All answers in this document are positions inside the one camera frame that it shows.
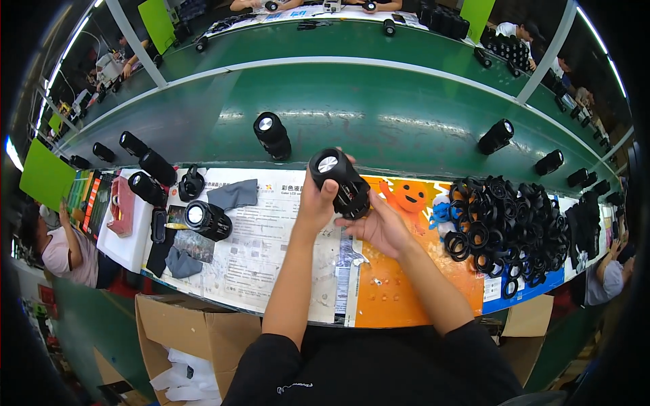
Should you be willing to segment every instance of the hand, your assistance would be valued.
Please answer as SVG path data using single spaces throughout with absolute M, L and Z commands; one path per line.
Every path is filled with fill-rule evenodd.
M 131 69 L 132 66 L 130 63 L 125 63 L 124 64 L 124 69 L 122 70 L 122 78 L 123 79 L 128 79 L 129 76 L 131 76 Z
M 300 208 L 296 216 L 294 229 L 304 231 L 307 236 L 316 236 L 334 215 L 333 201 L 339 191 L 339 184 L 333 179 L 326 179 L 319 190 L 307 168 L 305 182 L 300 194 Z
M 616 239 L 612 241 L 612 246 L 610 247 L 610 254 L 612 254 L 612 260 L 616 260 L 618 258 L 619 254 L 619 246 L 621 245 L 621 242 Z
M 68 207 L 63 201 L 58 205 L 58 220 L 61 222 L 61 225 L 63 227 L 70 226 L 70 215 L 68 214 Z
M 374 14 L 374 13 L 376 13 L 378 11 L 377 2 L 373 1 L 373 3 L 374 3 L 374 10 L 366 10 L 365 8 L 362 8 L 363 12 L 366 13 L 366 14 Z
M 368 192 L 372 209 L 366 218 L 359 220 L 346 220 L 337 218 L 336 225 L 348 227 L 346 235 L 372 244 L 380 253 L 397 259 L 399 255 L 414 242 L 413 236 L 406 228 L 402 217 L 379 197 L 377 192 Z

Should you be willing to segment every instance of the white t-shirt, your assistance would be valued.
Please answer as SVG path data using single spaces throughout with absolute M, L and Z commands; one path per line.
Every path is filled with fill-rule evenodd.
M 83 262 L 78 267 L 70 270 L 68 263 L 68 239 L 66 238 L 66 230 L 59 227 L 54 231 L 50 231 L 47 235 L 52 236 L 49 244 L 43 250 L 43 265 L 48 271 L 54 275 L 69 279 L 76 283 L 89 286 L 91 288 L 97 287 L 97 274 L 98 274 L 98 251 L 87 238 L 75 229 L 72 230 L 79 241 L 79 249 L 81 250 L 81 257 Z
M 501 23 L 501 24 L 497 25 L 497 35 L 503 34 L 503 35 L 505 35 L 507 37 L 509 37 L 511 35 L 517 36 L 517 27 L 518 27 L 517 24 Z M 530 42 L 524 41 L 524 44 L 526 44 L 526 46 L 528 47 L 528 58 L 530 59 L 530 58 L 532 58 L 531 53 L 530 53 Z
M 557 57 L 551 63 L 551 70 L 555 73 L 560 79 L 564 76 L 564 71 L 560 67 Z

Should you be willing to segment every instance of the cardboard box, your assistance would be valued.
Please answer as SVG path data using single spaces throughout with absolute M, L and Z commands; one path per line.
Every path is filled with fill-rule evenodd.
M 93 347 L 97 369 L 104 385 L 97 387 L 111 405 L 147 406 L 151 401 L 133 389 L 119 372 Z
M 540 295 L 514 305 L 508 311 L 500 350 L 521 386 L 528 382 L 540 356 L 552 309 L 553 297 Z
M 171 368 L 163 346 L 212 362 L 224 398 L 246 348 L 259 337 L 259 317 L 233 312 L 184 294 L 135 298 L 135 320 L 144 365 L 153 379 Z M 156 390 L 161 406 L 182 406 Z

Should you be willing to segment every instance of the worker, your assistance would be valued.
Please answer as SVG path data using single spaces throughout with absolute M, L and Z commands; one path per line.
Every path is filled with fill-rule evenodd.
M 576 306 L 596 306 L 614 299 L 630 280 L 634 269 L 634 256 L 624 264 L 618 257 L 627 245 L 627 234 L 621 240 L 612 241 L 610 251 L 584 272 L 569 282 L 571 300 Z
M 251 12 L 256 14 L 269 13 L 270 11 L 266 8 L 266 3 L 265 0 L 234 0 L 230 4 L 230 10 L 241 11 L 245 8 L 252 8 Z M 281 12 L 302 6 L 304 0 L 274 0 L 273 3 L 278 5 L 278 9 L 274 12 Z
M 578 106 L 588 107 L 591 105 L 592 100 L 593 100 L 593 94 L 589 90 L 583 87 L 579 87 L 575 91 L 575 102 L 578 103 Z
M 535 70 L 537 64 L 532 58 L 532 53 L 530 51 L 530 43 L 533 42 L 535 38 L 539 41 L 544 41 L 544 37 L 541 36 L 540 30 L 537 28 L 537 25 L 532 21 L 527 21 L 524 24 L 513 24 L 513 23 L 501 23 L 497 25 L 497 35 L 503 34 L 507 37 L 514 35 L 518 39 L 523 40 L 524 44 L 528 47 L 528 62 L 530 63 L 530 70 Z
M 365 3 L 365 0 L 343 0 L 343 3 L 349 5 L 362 5 Z M 377 11 L 399 11 L 402 10 L 402 0 L 377 0 L 373 1 L 376 6 L 374 10 L 366 10 L 362 8 L 362 11 L 366 14 L 374 14 Z
M 145 37 L 145 35 L 138 35 L 138 37 L 143 38 Z M 122 67 L 122 78 L 128 79 L 129 76 L 131 76 L 133 65 L 135 65 L 135 63 L 138 62 L 139 59 L 135 55 L 135 52 L 133 52 L 133 48 L 131 48 L 131 46 L 127 42 L 126 38 L 124 38 L 124 35 L 121 32 L 118 33 L 117 40 L 120 43 L 120 45 L 123 47 L 122 55 L 124 56 L 124 65 Z M 145 40 L 141 41 L 142 47 L 147 48 L 149 42 L 150 42 L 149 38 L 146 38 Z M 117 58 L 119 55 L 118 53 L 115 53 L 113 54 L 113 56 Z
M 40 257 L 53 275 L 90 288 L 108 288 L 122 267 L 72 228 L 63 202 L 59 206 L 58 218 L 61 227 L 48 231 L 38 206 L 25 206 L 18 232 L 22 244 Z
M 564 87 L 569 88 L 571 81 L 565 73 L 570 72 L 571 68 L 567 65 L 567 62 L 564 58 L 556 57 L 551 63 L 551 71 L 555 73 L 557 77 L 562 80 Z
M 422 335 L 418 346 L 390 331 L 351 331 L 368 334 L 339 336 L 303 358 L 314 243 L 332 220 L 338 189 L 331 179 L 318 189 L 307 169 L 262 335 L 242 355 L 222 405 L 498 405 L 523 394 L 463 294 L 374 190 L 368 193 L 373 209 L 367 217 L 338 218 L 335 224 L 397 261 L 441 336 L 435 337 L 438 346 Z

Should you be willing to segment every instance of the black t-shirt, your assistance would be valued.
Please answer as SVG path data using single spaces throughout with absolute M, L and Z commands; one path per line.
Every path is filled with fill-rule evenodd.
M 307 362 L 289 338 L 262 334 L 241 360 L 223 406 L 498 405 L 523 394 L 488 332 L 472 321 L 448 333 L 441 357 L 388 336 L 325 345 Z

